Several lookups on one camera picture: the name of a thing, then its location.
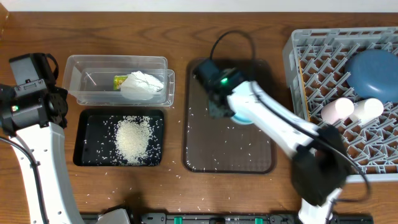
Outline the light blue bowl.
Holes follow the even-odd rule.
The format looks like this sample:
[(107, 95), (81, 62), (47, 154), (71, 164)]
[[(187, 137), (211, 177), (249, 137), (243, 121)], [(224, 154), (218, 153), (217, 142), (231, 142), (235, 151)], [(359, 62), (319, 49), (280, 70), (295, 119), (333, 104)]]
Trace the light blue bowl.
[(234, 123), (239, 124), (239, 125), (250, 125), (250, 124), (253, 123), (250, 119), (248, 119), (248, 118), (246, 118), (246, 117), (244, 117), (243, 115), (240, 115), (240, 114), (238, 114), (238, 113), (235, 113), (235, 114), (231, 117), (231, 120), (232, 120)]

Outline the green yellow snack wrapper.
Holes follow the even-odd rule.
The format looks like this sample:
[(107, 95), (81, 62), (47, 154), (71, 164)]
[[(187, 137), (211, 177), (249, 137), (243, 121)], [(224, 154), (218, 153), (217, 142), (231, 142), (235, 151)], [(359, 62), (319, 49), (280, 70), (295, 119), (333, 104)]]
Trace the green yellow snack wrapper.
[(113, 80), (113, 90), (119, 90), (121, 84), (128, 78), (128, 75), (116, 75)]

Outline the white tissue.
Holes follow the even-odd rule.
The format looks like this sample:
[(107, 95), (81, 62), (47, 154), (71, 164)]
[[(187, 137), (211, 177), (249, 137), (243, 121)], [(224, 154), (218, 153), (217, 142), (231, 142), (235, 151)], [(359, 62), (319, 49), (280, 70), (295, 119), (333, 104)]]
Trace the white tissue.
[(130, 73), (120, 84), (121, 95), (129, 100), (150, 100), (163, 88), (158, 78), (141, 71)]

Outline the wooden chopstick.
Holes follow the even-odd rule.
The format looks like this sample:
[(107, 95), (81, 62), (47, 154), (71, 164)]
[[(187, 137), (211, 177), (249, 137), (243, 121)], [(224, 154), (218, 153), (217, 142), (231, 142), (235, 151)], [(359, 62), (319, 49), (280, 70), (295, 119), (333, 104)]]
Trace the wooden chopstick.
[(301, 84), (302, 84), (304, 105), (305, 105), (305, 109), (306, 109), (305, 114), (306, 114), (307, 120), (308, 120), (309, 122), (311, 122), (311, 120), (310, 120), (310, 113), (309, 113), (309, 109), (308, 109), (307, 95), (306, 95), (306, 91), (305, 91), (305, 82), (304, 82), (304, 79), (303, 79), (303, 70), (302, 70), (302, 66), (301, 66), (301, 58), (300, 58), (300, 57), (298, 57), (298, 67), (299, 67), (300, 78), (301, 78)]

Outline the white rice pile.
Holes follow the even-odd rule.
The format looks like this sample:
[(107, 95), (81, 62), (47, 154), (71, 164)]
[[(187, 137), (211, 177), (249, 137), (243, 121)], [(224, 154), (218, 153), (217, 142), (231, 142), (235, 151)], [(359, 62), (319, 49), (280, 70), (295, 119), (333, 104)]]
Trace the white rice pile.
[(90, 116), (81, 162), (88, 166), (157, 166), (163, 127), (161, 116)]

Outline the pink plastic cup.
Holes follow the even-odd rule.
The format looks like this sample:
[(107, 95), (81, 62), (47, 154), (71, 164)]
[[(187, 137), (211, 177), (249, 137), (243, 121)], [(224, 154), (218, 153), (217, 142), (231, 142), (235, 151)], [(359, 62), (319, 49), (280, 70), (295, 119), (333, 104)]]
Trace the pink plastic cup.
[(325, 105), (321, 110), (321, 118), (328, 124), (345, 120), (354, 111), (354, 103), (348, 98), (338, 98)]

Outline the small white cup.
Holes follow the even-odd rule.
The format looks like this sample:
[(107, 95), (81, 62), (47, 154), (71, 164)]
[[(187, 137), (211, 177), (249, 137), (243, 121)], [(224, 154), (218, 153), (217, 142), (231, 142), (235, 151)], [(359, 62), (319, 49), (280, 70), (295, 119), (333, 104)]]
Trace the small white cup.
[(359, 124), (362, 125), (376, 119), (382, 115), (383, 111), (384, 105), (380, 100), (369, 98), (367, 100), (357, 102), (354, 106), (354, 111), (349, 118), (353, 122), (359, 120)]

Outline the dark blue plate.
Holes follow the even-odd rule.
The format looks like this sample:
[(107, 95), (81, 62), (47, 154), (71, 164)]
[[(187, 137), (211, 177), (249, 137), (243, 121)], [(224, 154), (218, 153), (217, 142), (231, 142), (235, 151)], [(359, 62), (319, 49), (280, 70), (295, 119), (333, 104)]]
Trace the dark blue plate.
[(347, 83), (361, 98), (397, 102), (397, 55), (379, 49), (365, 50), (345, 65)]

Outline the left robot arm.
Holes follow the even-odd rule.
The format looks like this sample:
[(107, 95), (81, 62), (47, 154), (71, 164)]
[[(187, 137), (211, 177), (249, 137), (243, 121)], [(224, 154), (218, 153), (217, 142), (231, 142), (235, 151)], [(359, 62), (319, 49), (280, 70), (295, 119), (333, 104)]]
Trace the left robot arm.
[(18, 159), (31, 223), (83, 223), (65, 160), (67, 95), (42, 80), (1, 85), (1, 140)]

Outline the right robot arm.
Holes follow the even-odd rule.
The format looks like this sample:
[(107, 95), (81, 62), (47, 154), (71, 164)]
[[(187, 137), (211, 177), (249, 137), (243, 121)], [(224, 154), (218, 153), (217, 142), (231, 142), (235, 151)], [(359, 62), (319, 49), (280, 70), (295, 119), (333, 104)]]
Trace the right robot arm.
[(299, 118), (237, 68), (221, 70), (214, 60), (205, 59), (193, 69), (193, 77), (232, 120), (256, 125), (290, 158), (292, 185), (302, 198), (300, 222), (329, 223), (351, 172), (338, 130)]

